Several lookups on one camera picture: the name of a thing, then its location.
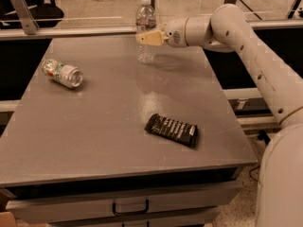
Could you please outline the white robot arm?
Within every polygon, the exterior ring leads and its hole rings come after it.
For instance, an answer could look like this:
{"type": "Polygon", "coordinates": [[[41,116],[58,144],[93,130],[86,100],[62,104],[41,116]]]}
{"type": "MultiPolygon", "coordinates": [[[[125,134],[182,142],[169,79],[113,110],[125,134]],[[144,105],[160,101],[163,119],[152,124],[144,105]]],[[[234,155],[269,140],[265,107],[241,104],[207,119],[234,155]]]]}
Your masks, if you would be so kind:
{"type": "Polygon", "coordinates": [[[303,227],[303,79],[259,38],[244,12],[224,4],[209,17],[172,20],[136,40],[202,48],[217,42],[238,54],[280,126],[262,156],[255,227],[303,227]]]}

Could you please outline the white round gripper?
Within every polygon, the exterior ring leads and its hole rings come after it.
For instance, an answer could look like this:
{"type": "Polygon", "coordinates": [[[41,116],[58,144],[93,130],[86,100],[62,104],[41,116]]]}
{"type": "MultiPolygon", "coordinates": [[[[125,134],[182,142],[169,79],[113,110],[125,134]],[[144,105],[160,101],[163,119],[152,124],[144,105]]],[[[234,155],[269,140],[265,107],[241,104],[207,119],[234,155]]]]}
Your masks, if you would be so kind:
{"type": "Polygon", "coordinates": [[[140,44],[161,46],[165,42],[172,47],[187,47],[186,42],[187,18],[179,18],[164,23],[163,29],[152,29],[138,33],[135,37],[140,44]]]}

